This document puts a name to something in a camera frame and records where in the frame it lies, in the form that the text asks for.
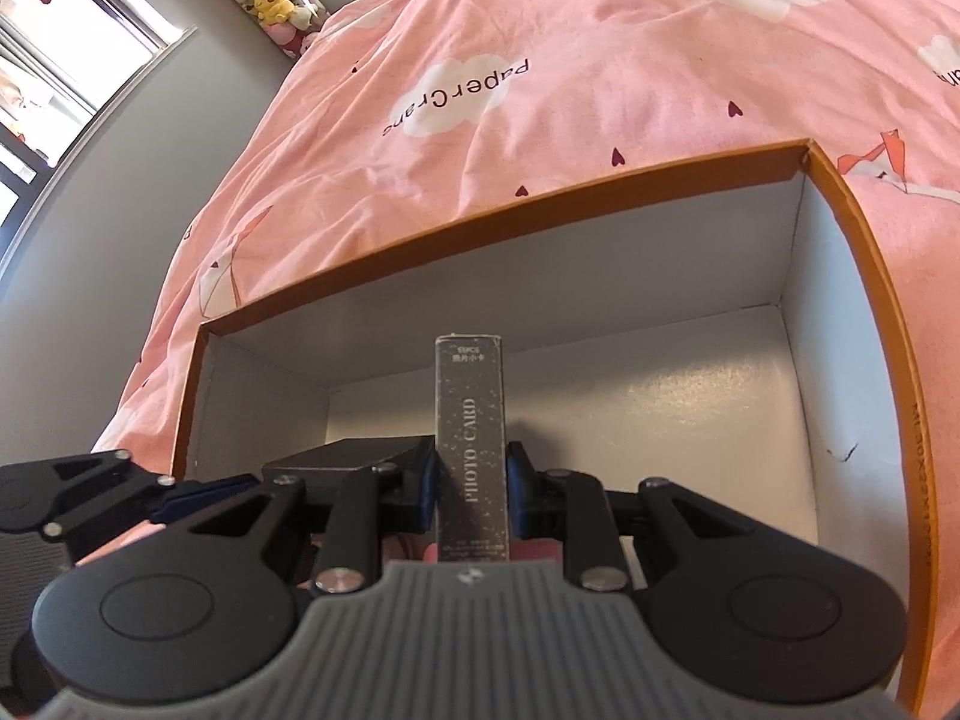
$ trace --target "silver bolt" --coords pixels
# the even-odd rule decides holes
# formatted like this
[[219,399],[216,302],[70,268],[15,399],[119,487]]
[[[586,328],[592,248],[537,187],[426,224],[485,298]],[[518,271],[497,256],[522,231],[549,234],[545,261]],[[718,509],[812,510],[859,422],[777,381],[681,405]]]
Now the silver bolt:
[[594,565],[580,575],[580,585],[593,592],[614,592],[627,586],[627,575],[612,565]]
[[317,589],[329,593],[346,593],[360,589],[363,574],[355,568],[328,568],[317,574]]
[[467,587],[472,587],[474,584],[481,583],[486,579],[486,574],[477,568],[475,565],[468,566],[463,571],[460,571],[457,574],[457,579],[462,581]]

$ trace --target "round black disc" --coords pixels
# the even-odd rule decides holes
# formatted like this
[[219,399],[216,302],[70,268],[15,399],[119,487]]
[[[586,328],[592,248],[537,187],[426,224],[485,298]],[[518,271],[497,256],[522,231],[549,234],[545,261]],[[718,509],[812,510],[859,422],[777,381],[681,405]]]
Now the round black disc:
[[904,610],[870,572],[789,536],[779,550],[711,541],[650,591],[651,633],[695,676],[774,704],[819,704],[885,680]]
[[241,539],[165,533],[59,577],[32,630],[58,682],[120,704],[216,692],[296,627],[293,596]]

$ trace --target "pink fabric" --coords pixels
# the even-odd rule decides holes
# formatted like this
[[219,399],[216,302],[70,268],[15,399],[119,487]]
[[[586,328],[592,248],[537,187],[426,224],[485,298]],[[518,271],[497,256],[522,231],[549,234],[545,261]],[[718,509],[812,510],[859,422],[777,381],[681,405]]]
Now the pink fabric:
[[361,0],[291,71],[171,264],[99,446],[171,463],[200,322],[517,197],[812,136],[890,266],[942,528],[926,717],[960,698],[960,0]]

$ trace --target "yellow plush toy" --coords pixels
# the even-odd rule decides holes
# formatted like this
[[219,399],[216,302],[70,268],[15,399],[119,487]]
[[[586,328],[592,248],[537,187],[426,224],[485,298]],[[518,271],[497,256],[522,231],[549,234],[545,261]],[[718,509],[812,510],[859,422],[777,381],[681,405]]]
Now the yellow plush toy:
[[289,0],[253,0],[253,7],[257,18],[270,26],[289,19],[295,6]]

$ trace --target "open box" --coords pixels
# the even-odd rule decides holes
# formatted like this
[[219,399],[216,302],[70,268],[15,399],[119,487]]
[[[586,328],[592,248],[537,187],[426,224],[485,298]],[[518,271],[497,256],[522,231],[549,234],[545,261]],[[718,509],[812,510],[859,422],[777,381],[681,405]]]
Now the open box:
[[874,570],[919,705],[933,483],[889,274],[814,143],[623,172],[466,218],[200,329],[175,472],[434,430],[434,338],[503,337],[508,440],[630,490],[666,476]]

